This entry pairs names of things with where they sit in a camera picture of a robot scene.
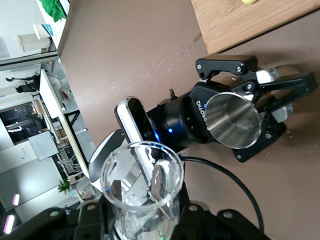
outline glass rim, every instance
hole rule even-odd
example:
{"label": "glass rim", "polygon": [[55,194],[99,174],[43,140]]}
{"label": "glass rim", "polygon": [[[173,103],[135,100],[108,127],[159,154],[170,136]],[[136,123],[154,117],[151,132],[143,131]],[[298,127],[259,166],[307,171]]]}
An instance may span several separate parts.
{"label": "glass rim", "polygon": [[[130,205],[123,203],[122,201],[120,201],[117,198],[113,198],[114,196],[109,194],[106,191],[106,186],[105,186],[105,183],[103,180],[104,179],[103,176],[105,174],[104,169],[106,168],[106,165],[108,163],[107,160],[110,158],[111,155],[114,155],[117,152],[124,151],[130,147],[136,147],[136,146],[140,146],[140,145],[145,145],[145,146],[150,146],[152,148],[157,148],[161,151],[164,151],[166,154],[171,155],[173,157],[173,159],[176,160],[176,163],[178,164],[178,167],[181,171],[181,177],[178,180],[178,183],[176,186],[177,188],[173,192],[171,192],[170,194],[165,196],[165,198],[163,198],[162,200],[160,200],[156,203],[150,204],[150,205],[145,205],[145,206],[130,206]],[[109,154],[109,156],[106,158],[106,160],[104,161],[102,168],[101,168],[100,185],[101,185],[101,189],[102,189],[102,192],[103,192],[103,195],[105,196],[105,198],[110,203],[115,205],[116,207],[121,208],[121,209],[125,209],[125,210],[130,210],[130,211],[146,211],[146,210],[151,210],[154,208],[162,207],[163,205],[166,205],[167,202],[169,202],[171,199],[175,198],[178,195],[178,193],[180,192],[180,190],[182,189],[182,185],[184,182],[184,174],[185,174],[185,170],[184,170],[184,166],[182,164],[182,161],[180,160],[180,157],[171,148],[169,148],[168,146],[166,146],[162,143],[155,142],[155,141],[139,141],[139,142],[132,142],[132,143],[126,144],[124,146],[121,146]]]}

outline blue light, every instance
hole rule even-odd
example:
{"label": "blue light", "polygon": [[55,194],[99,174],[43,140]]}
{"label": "blue light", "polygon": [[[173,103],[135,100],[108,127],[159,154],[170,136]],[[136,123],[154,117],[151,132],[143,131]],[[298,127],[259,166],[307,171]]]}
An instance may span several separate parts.
{"label": "blue light", "polygon": [[160,143],[160,139],[159,139],[159,136],[156,132],[154,132],[154,135],[155,135],[155,138],[158,140],[158,142]]}

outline fluorescent light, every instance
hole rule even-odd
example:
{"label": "fluorescent light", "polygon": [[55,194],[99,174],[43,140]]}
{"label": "fluorescent light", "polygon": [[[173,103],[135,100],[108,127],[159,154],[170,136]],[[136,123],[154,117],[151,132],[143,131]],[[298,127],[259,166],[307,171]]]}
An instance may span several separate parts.
{"label": "fluorescent light", "polygon": [[3,232],[5,234],[10,234],[11,233],[12,226],[14,225],[14,221],[15,221],[15,216],[8,215],[8,217],[6,218],[4,229],[3,229]]}
{"label": "fluorescent light", "polygon": [[20,199],[20,195],[19,195],[19,194],[13,195],[12,204],[18,206],[18,204],[19,204],[19,199]]}

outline whiteboard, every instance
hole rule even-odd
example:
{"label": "whiteboard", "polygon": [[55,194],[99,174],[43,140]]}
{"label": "whiteboard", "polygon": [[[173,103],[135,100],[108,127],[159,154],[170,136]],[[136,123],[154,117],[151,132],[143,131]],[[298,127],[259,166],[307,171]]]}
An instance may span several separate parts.
{"label": "whiteboard", "polygon": [[49,158],[59,153],[50,131],[42,132],[28,139],[39,160]]}

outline black cable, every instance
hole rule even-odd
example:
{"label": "black cable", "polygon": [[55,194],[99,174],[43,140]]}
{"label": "black cable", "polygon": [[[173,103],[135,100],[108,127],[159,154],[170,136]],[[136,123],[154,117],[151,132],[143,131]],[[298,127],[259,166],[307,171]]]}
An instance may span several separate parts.
{"label": "black cable", "polygon": [[252,195],[252,193],[249,191],[249,189],[246,187],[246,185],[236,175],[234,175],[232,172],[230,172],[228,169],[224,168],[223,166],[220,166],[214,162],[208,161],[208,160],[200,158],[200,157],[181,156],[180,159],[181,159],[181,161],[190,161],[190,162],[196,162],[196,163],[208,165],[208,166],[210,166],[214,169],[217,169],[218,171],[226,174],[233,181],[235,181],[235,183],[238,184],[238,186],[245,192],[245,194],[250,199],[250,201],[254,207],[256,216],[258,218],[258,224],[259,224],[260,231],[263,233],[265,232],[264,220],[262,218],[262,214],[261,214],[260,208],[258,206],[258,203],[257,203],[255,197]]}

